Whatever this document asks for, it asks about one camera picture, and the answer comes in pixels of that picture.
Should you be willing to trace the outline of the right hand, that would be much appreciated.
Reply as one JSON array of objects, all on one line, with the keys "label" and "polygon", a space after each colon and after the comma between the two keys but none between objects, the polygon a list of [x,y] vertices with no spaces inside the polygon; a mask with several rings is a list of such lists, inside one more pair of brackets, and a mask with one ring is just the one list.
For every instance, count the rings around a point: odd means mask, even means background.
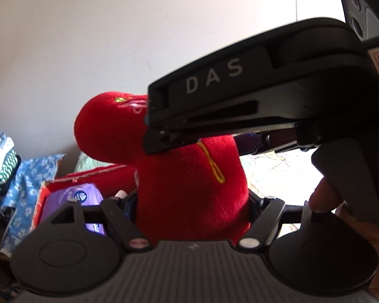
[{"label": "right hand", "polygon": [[[326,178],[322,178],[310,196],[309,206],[316,213],[326,213],[335,210],[339,218],[373,246],[379,257],[379,226],[368,222],[361,222],[350,215],[343,199],[337,195]],[[379,264],[376,275],[369,286],[369,291],[379,300]]]}]

